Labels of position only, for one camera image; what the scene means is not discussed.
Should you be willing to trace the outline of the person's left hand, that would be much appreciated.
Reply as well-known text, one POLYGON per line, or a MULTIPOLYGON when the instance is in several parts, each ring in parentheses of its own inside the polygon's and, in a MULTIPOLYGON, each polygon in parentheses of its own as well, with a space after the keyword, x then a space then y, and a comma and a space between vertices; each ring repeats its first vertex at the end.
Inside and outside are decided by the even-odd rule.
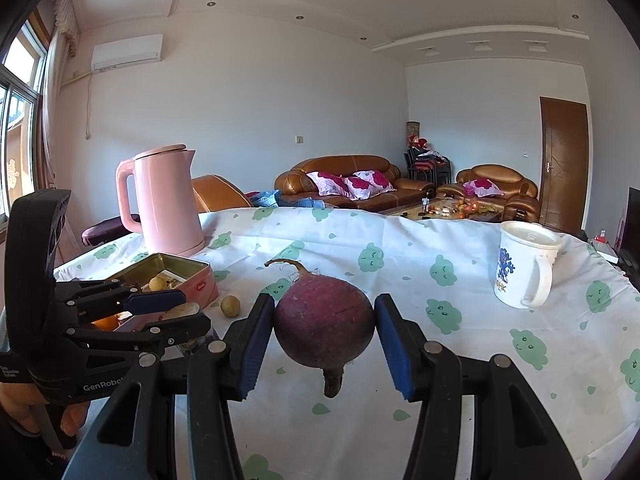
MULTIPOLYGON (((2 410, 24 427, 36 434, 41 430, 39 412, 48 404, 38 388, 33 384, 6 384, 0 389, 2 410)), ((70 404, 64 408, 60 428, 68 436, 76 436, 85 425, 90 402, 70 404)))

